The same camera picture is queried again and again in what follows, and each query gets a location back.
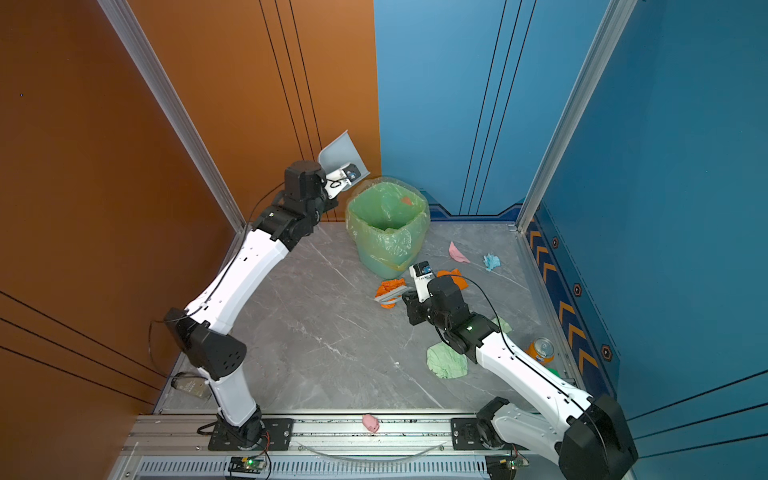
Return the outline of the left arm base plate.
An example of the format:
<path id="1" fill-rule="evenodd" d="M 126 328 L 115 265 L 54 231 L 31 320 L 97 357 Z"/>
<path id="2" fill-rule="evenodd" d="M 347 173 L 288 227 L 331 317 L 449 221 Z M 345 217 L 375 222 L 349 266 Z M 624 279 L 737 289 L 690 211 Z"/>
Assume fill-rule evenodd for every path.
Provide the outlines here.
<path id="1" fill-rule="evenodd" d="M 209 451 L 282 452 L 290 446 L 292 418 L 260 418 L 232 427 L 218 418 L 210 432 Z"/>

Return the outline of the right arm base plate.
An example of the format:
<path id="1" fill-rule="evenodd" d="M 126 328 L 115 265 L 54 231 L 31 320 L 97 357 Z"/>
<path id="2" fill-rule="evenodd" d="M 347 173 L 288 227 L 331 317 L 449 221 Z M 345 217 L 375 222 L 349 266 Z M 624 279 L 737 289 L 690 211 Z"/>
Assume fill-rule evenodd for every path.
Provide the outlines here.
<path id="1" fill-rule="evenodd" d="M 452 447 L 456 451 L 485 450 L 514 453 L 521 446 L 505 442 L 487 420 L 455 417 L 450 420 Z"/>

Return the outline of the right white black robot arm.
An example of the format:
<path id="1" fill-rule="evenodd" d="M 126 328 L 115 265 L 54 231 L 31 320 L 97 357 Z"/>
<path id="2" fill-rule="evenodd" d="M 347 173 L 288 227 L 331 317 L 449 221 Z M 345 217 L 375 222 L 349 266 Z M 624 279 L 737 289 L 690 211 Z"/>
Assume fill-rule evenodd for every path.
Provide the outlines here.
<path id="1" fill-rule="evenodd" d="M 493 373 L 531 406 L 498 397 L 477 413 L 478 434 L 491 448 L 522 446 L 558 466 L 567 479 L 622 479 L 639 455 L 618 402 L 569 384 L 519 348 L 498 320 L 470 310 L 449 276 L 420 263 L 403 294 L 411 325 L 429 323 L 454 352 Z"/>

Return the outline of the grey-green hand brush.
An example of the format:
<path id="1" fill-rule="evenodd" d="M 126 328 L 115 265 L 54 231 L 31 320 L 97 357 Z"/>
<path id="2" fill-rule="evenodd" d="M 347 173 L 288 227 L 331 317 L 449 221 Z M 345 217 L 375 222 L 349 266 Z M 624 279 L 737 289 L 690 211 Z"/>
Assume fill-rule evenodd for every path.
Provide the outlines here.
<path id="1" fill-rule="evenodd" d="M 403 294 L 413 291 L 414 289 L 408 285 L 402 285 L 382 295 L 376 296 L 374 300 L 380 305 L 395 304 L 402 298 Z"/>

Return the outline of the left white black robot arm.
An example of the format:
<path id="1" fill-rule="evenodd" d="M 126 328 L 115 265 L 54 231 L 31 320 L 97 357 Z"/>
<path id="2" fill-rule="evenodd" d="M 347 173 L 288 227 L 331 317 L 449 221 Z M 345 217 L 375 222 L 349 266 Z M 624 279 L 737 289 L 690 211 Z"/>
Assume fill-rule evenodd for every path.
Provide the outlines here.
<path id="1" fill-rule="evenodd" d="M 313 232 L 359 176 L 350 164 L 326 172 L 318 162 L 293 163 L 285 171 L 283 189 L 246 226 L 235 257 L 187 307 L 173 308 L 164 318 L 177 345 L 207 381 L 226 426 L 255 430 L 260 422 L 242 369 L 247 347 L 231 335 L 237 317 L 269 272 Z"/>

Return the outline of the grey-green plastic dustpan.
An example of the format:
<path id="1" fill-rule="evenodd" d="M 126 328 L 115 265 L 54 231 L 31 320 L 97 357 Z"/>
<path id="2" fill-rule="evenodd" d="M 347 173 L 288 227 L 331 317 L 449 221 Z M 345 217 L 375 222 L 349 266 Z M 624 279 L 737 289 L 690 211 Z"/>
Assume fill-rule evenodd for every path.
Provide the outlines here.
<path id="1" fill-rule="evenodd" d="M 318 162 L 327 178 L 330 178 L 333 172 L 343 169 L 348 164 L 357 168 L 360 173 L 358 176 L 359 180 L 364 179 L 370 174 L 349 135 L 349 131 L 344 131 L 339 137 L 324 147 L 318 154 Z"/>

